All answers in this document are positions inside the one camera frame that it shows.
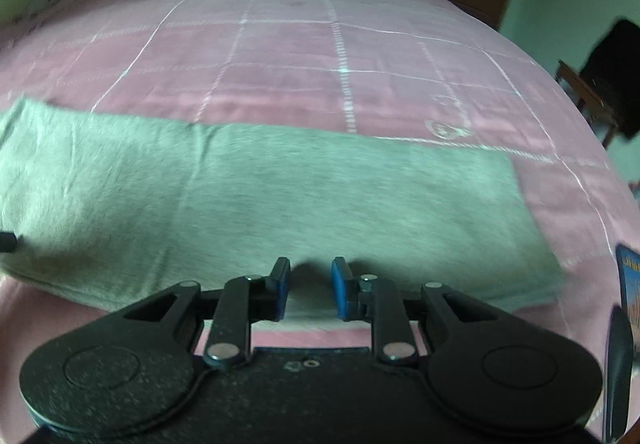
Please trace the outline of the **grey-green pants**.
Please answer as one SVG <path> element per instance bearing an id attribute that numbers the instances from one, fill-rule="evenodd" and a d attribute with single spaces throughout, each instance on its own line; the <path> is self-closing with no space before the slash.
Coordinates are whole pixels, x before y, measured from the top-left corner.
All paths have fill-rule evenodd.
<path id="1" fill-rule="evenodd" d="M 1 226 L 21 242 L 2 271 L 105 311 L 183 280 L 218 288 L 280 256 L 299 323 L 330 315 L 337 256 L 507 311 L 551 302 L 564 282 L 500 152 L 27 98 L 1 115 Z"/>

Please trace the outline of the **pink checked bedsheet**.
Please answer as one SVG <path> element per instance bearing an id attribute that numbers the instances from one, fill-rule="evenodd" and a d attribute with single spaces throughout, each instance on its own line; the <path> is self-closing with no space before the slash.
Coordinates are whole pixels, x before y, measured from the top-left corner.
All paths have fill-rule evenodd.
<path id="1" fill-rule="evenodd" d="M 445 0 L 62 0 L 2 31 L 1 106 L 354 132 L 509 156 L 566 274 L 523 317 L 606 354 L 639 212 L 560 86 Z"/>

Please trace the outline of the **blue printed card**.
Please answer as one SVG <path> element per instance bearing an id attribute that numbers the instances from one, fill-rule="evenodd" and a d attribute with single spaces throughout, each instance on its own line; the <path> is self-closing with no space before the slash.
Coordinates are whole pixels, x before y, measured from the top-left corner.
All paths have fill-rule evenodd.
<path id="1" fill-rule="evenodd" d="M 620 298 L 628 317 L 634 347 L 640 342 L 640 256 L 631 248 L 618 244 L 615 249 L 618 274 L 620 274 Z"/>

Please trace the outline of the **dark wooden chair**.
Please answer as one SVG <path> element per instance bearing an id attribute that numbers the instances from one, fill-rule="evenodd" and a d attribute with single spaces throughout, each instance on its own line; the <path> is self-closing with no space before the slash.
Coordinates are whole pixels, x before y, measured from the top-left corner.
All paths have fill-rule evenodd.
<path id="1" fill-rule="evenodd" d="M 581 112 L 587 108 L 590 119 L 608 125 L 604 148 L 616 135 L 631 141 L 639 134 L 639 26 L 635 22 L 617 19 L 578 71 L 560 60 L 555 80 L 570 85 Z"/>

